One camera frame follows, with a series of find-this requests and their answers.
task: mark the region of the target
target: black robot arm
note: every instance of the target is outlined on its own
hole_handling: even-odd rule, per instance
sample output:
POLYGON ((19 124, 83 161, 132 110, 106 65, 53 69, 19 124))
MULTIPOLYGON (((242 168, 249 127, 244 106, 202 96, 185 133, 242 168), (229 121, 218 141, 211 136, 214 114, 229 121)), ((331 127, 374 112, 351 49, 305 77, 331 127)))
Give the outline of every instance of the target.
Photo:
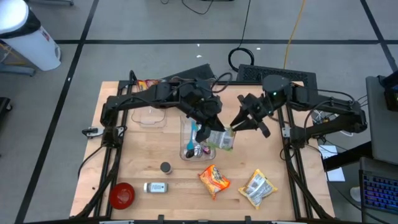
POLYGON ((196 135, 197 142, 207 139, 211 130, 224 131, 224 126, 217 117, 222 107, 220 97, 213 94, 207 81, 161 82, 147 90, 130 95, 108 97, 103 105, 100 120, 104 126, 103 146, 118 147, 120 144, 119 130, 116 128, 119 111, 145 106, 158 109, 176 107, 188 118, 193 118, 201 124, 201 129, 196 135))
POLYGON ((304 147, 312 137, 342 130, 360 133, 367 128, 365 113, 357 101, 318 95, 317 90, 296 85, 278 75, 265 77, 262 88, 264 93, 260 97, 253 94, 248 94, 246 97, 238 96, 241 108, 231 123, 234 131, 260 128, 263 135, 268 138, 271 133, 262 119, 272 116, 275 110, 284 105, 289 105, 297 111, 320 110, 339 115, 333 121, 308 128, 306 124, 303 128, 287 128, 285 131, 290 137, 290 143, 298 148, 304 147))

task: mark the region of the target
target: wooden tabletop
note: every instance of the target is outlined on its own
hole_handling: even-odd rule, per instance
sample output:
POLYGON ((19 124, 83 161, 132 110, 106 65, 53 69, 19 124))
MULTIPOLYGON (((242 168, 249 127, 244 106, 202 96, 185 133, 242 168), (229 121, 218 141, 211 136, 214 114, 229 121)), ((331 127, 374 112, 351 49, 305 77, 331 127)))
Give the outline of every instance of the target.
MULTIPOLYGON (((116 95, 117 87, 118 82, 103 82, 93 126, 101 126, 102 105, 109 95, 116 95)), ((237 115, 238 95, 260 95, 261 92, 261 86, 231 85, 219 93, 223 102, 219 117, 223 124, 229 124, 237 115)), ((129 110, 118 183, 131 184, 136 197, 129 208, 113 209, 112 219, 156 220, 158 215, 164 215, 166 220, 243 220, 246 215, 250 215, 252 220, 295 219, 286 164, 279 158, 282 138, 278 122, 264 119, 271 131, 271 136, 267 139, 260 130, 240 131, 236 134, 231 152, 217 150, 217 155, 212 161, 188 162, 181 160, 179 156, 180 116, 183 115, 179 110, 167 110, 166 124, 163 128, 142 128, 132 121, 132 113, 133 110, 129 110), (173 167, 174 171, 170 175, 165 175, 160 170, 162 162, 169 162, 173 167), (217 194, 216 200, 211 199, 197 175, 211 164, 215 164, 221 174, 231 181, 228 189, 217 194), (238 192, 238 188, 245 185, 256 169, 260 169, 278 188, 277 192, 262 201, 259 210, 238 192), (143 191, 145 182, 166 182, 169 184, 169 191, 166 194, 146 194, 143 191)), ((295 124, 303 126, 306 115, 306 112, 294 111, 295 124)), ((100 137, 90 139, 85 157, 100 144, 100 137)), ((315 140, 311 140, 310 144, 318 147, 315 140)), ((104 152, 103 149, 82 168, 70 215, 80 212, 98 188, 104 152)), ((325 211, 334 216, 319 152, 310 147, 302 149, 301 152, 309 190, 325 211)), ((305 217, 302 194, 299 188, 297 189, 301 214, 305 217)), ((108 194, 107 190, 104 193, 101 215, 105 214, 108 194)))

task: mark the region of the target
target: white trash can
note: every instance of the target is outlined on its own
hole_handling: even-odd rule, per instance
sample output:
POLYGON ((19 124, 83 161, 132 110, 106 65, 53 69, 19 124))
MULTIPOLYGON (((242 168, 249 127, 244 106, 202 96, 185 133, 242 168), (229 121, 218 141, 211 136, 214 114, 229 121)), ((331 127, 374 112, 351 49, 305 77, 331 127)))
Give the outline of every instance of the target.
POLYGON ((61 50, 23 0, 0 0, 0 39, 43 71, 61 64, 61 50))

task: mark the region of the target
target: rgb keyboard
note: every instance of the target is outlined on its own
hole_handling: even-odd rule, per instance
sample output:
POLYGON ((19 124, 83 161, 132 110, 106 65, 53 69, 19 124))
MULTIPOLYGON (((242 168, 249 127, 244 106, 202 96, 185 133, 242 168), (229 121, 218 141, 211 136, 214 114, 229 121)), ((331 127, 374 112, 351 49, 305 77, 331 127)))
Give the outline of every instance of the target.
POLYGON ((398 180, 363 174, 364 206, 398 214, 398 180))

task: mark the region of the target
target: orange chip bag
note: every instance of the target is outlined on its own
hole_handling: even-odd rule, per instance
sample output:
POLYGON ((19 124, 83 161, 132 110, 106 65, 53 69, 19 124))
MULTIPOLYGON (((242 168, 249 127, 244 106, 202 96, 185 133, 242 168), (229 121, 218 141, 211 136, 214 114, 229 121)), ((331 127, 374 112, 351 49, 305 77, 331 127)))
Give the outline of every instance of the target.
POLYGON ((206 185, 212 199, 216 199, 216 193, 229 187, 231 183, 227 178, 220 174, 215 165, 211 165, 199 174, 200 180, 206 185))

